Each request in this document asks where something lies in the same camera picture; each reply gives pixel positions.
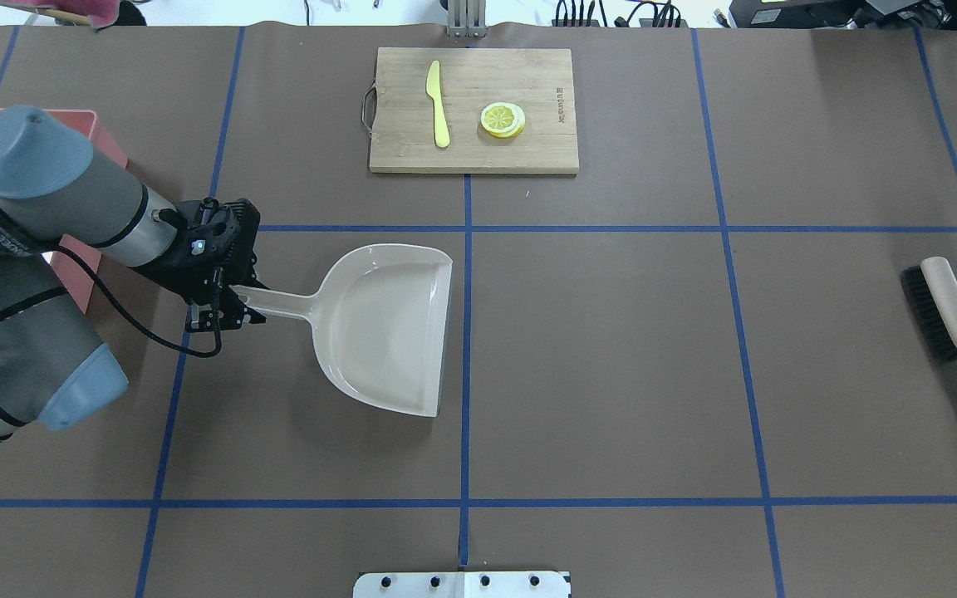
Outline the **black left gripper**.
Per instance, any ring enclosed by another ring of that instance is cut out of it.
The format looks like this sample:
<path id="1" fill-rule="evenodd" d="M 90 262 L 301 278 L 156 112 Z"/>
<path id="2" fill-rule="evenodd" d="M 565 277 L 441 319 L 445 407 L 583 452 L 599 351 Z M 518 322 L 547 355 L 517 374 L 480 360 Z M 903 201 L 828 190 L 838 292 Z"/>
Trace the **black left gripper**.
<path id="1" fill-rule="evenodd" d="M 193 303 L 189 333 L 236 331 L 268 321 L 237 295 L 212 304 L 217 292 L 228 287 L 262 286 L 254 251 L 261 212 L 253 203 L 215 198 L 178 202 L 172 204 L 166 223 L 174 239 L 165 253 L 143 266 L 143 277 Z"/>

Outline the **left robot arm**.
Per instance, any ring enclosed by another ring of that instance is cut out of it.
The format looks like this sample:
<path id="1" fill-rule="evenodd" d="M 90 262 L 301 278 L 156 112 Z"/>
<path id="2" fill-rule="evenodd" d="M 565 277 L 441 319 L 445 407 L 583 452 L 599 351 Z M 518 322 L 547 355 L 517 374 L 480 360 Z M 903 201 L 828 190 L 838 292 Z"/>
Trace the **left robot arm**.
<path id="1" fill-rule="evenodd" d="M 86 136 L 31 105 L 0 110 L 0 444 L 24 425 L 65 430 L 121 397 L 129 381 L 43 254 L 70 258 L 137 331 L 180 355 L 213 357 L 224 331 L 264 323 L 236 287 L 259 287 L 249 200 L 170 202 Z M 171 343 L 141 325 L 63 238 L 172 292 L 196 315 Z"/>

